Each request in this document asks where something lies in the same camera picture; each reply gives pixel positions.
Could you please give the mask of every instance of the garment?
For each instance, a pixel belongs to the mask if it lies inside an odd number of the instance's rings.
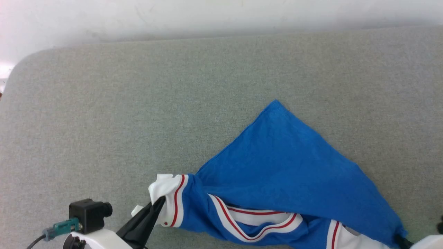
[[[277,100],[195,175],[159,175],[149,192],[166,196],[163,226],[240,244],[365,249],[406,235],[358,165]]]

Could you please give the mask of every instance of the gray cushion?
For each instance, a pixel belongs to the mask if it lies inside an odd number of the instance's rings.
[[[0,102],[0,248],[108,201],[117,230],[157,173],[196,172],[273,99],[357,162],[410,239],[443,214],[443,27],[92,45],[43,51]],[[35,248],[59,249],[64,237]],[[153,249],[246,248],[180,229]]]

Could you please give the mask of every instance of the cable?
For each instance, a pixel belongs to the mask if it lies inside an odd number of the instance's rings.
[[[38,237],[36,240],[34,240],[34,242],[32,242],[26,249],[31,249],[35,246],[35,244],[37,244],[40,240],[46,238],[46,235],[42,235],[40,237]]]

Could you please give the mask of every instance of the white wall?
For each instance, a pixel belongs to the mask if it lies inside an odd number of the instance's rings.
[[[53,47],[421,24],[443,24],[442,0],[3,0],[0,79]]]

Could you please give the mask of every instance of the cable connector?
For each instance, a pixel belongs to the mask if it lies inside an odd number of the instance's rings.
[[[68,234],[73,231],[79,231],[83,229],[83,226],[79,223],[78,218],[72,218],[63,222],[55,223],[52,227],[48,227],[43,230],[43,234],[46,235],[44,241],[53,240],[55,237]]]

